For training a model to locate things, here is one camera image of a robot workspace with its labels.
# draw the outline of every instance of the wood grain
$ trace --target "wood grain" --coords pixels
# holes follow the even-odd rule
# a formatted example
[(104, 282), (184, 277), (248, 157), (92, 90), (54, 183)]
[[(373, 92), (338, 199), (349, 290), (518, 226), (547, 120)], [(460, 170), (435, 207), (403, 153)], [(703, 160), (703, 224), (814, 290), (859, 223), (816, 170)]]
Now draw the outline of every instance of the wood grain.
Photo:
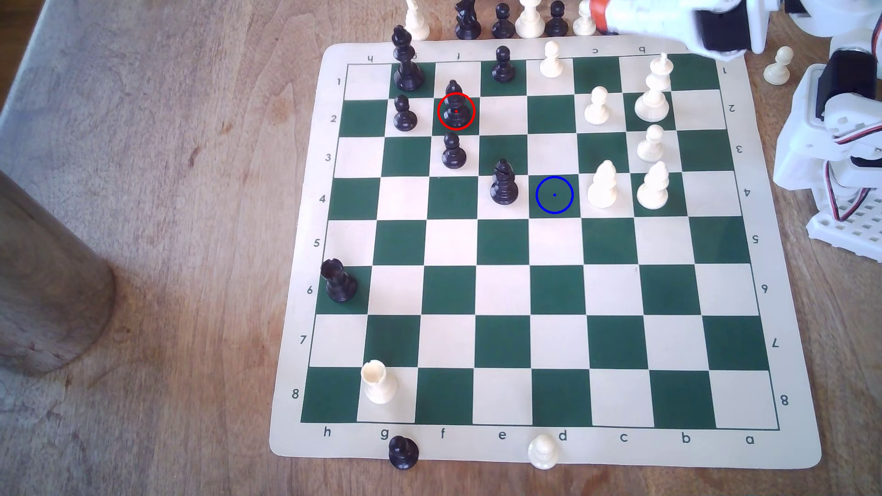
[[(431, 39), (452, 2), (423, 2)], [(512, 16), (520, 7), (512, 3)], [(823, 459), (690, 470), (287, 459), (268, 447), (295, 219), (323, 51), (385, 41), (399, 0), (53, 0), (0, 119), (0, 170), (109, 259), (108, 332), (42, 379), (0, 372), (0, 488), (14, 494), (819, 494), (882, 492), (882, 267), (813, 242), (808, 192), (774, 186)], [(549, 2), (542, 3), (542, 11)], [(568, 19), (576, 4), (566, 2)], [(481, 0), (483, 38), (494, 4)], [(798, 77), (761, 82), (768, 167)]]

